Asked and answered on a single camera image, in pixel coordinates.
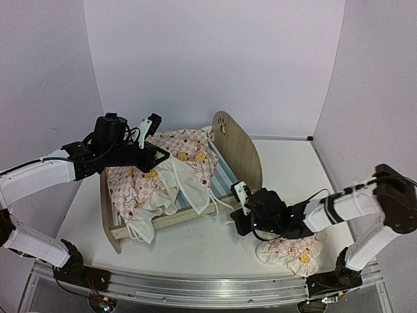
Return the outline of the wooden pet bed frame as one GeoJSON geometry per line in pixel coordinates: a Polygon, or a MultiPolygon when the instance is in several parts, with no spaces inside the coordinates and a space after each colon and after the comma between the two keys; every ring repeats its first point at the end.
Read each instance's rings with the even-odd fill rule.
{"type": "MultiPolygon", "coordinates": [[[[259,154],[252,139],[242,127],[225,111],[218,111],[212,120],[210,139],[225,165],[238,180],[243,180],[252,189],[262,187],[263,174],[259,154]]],[[[122,253],[121,241],[128,237],[127,227],[117,222],[117,213],[111,202],[107,186],[108,175],[100,175],[100,204],[102,227],[111,247],[117,254],[122,253]]]]}

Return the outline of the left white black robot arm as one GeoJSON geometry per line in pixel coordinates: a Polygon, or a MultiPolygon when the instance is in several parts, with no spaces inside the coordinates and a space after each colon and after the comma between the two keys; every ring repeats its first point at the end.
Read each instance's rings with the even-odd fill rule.
{"type": "Polygon", "coordinates": [[[169,153],[149,142],[162,118],[153,113],[136,127],[132,137],[128,121],[116,113],[100,116],[82,141],[62,146],[48,156],[1,172],[1,247],[39,259],[53,267],[58,282],[106,291],[111,273],[84,264],[81,252],[65,239],[54,239],[24,226],[10,206],[50,187],[80,181],[107,167],[133,166],[148,172],[167,160],[169,153]]]}

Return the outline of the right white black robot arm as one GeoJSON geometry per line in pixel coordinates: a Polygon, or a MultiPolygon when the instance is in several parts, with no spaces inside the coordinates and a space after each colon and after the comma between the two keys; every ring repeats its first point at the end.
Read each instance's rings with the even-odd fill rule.
{"type": "Polygon", "coordinates": [[[240,204],[230,214],[237,233],[252,233],[267,243],[304,239],[349,220],[376,217],[360,239],[339,253],[333,270],[308,277],[310,299],[361,286],[367,263],[395,238],[416,231],[416,182],[387,164],[377,165],[370,181],[291,206],[272,190],[251,192],[243,181],[233,184],[231,192],[240,204]]]}

